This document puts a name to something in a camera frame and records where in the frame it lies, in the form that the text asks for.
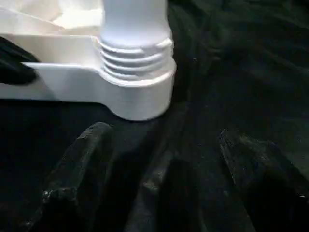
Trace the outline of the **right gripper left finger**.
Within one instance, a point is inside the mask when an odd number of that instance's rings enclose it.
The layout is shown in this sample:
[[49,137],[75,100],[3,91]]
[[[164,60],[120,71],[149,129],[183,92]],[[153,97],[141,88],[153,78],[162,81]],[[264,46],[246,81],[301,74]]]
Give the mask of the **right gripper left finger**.
[[28,232],[90,232],[110,178],[112,128],[97,122],[67,148],[39,189]]

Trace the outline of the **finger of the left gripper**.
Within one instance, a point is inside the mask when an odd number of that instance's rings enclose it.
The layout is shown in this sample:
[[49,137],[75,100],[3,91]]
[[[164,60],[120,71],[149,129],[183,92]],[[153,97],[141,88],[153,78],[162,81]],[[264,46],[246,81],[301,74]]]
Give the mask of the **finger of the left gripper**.
[[9,56],[20,62],[40,62],[33,54],[4,37],[0,38],[0,56]]
[[1,64],[0,65],[0,83],[8,85],[28,85],[38,79],[36,72],[21,63]]

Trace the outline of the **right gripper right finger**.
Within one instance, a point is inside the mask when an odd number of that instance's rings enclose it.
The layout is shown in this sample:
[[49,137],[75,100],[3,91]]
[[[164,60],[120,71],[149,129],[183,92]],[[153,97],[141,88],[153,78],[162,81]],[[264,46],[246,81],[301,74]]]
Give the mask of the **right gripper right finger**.
[[307,232],[309,181],[276,144],[237,130],[219,136],[223,161],[257,232]]

